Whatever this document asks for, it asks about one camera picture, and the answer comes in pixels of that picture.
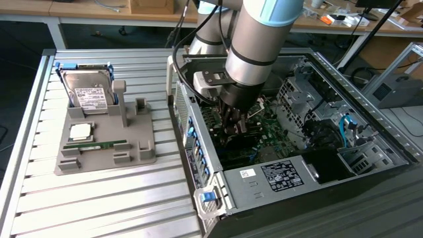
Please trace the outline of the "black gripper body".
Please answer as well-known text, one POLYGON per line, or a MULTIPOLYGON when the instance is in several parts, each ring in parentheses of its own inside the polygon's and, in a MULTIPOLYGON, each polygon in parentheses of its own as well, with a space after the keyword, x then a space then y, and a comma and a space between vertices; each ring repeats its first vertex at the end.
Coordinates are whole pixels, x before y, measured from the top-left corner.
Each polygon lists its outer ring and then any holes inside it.
POLYGON ((220 99, 222 102, 237 110, 249 110, 253 106, 264 83, 246 86, 240 83, 224 84, 220 90, 220 99))

